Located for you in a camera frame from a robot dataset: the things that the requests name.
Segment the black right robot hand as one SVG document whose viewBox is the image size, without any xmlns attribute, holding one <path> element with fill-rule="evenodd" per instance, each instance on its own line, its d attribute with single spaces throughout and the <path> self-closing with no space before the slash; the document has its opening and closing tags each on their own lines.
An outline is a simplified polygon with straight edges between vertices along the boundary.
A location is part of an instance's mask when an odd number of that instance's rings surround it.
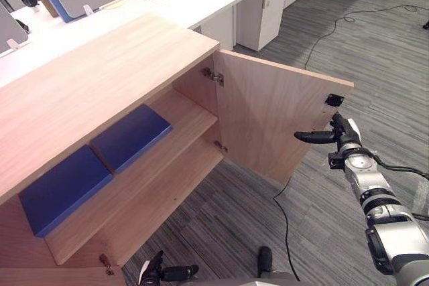
<svg viewBox="0 0 429 286">
<path fill-rule="evenodd" d="M 312 131 L 294 133 L 294 137 L 299 141 L 310 144 L 331 144 L 336 143 L 337 149 L 340 151 L 348 144 L 356 144 L 362 146 L 360 136 L 350 122 L 345 119 L 339 112 L 336 112 L 330 121 L 331 131 Z"/>
</svg>

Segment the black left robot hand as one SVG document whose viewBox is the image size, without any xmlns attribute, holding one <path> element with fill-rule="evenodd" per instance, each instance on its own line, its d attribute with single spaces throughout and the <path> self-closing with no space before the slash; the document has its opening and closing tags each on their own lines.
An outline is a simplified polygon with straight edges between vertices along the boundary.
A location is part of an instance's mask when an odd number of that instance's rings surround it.
<svg viewBox="0 0 429 286">
<path fill-rule="evenodd" d="M 198 265 L 162 267 L 163 251 L 159 251 L 152 259 L 141 267 L 137 285 L 160 285 L 161 281 L 182 282 L 193 278 L 199 271 Z"/>
</svg>

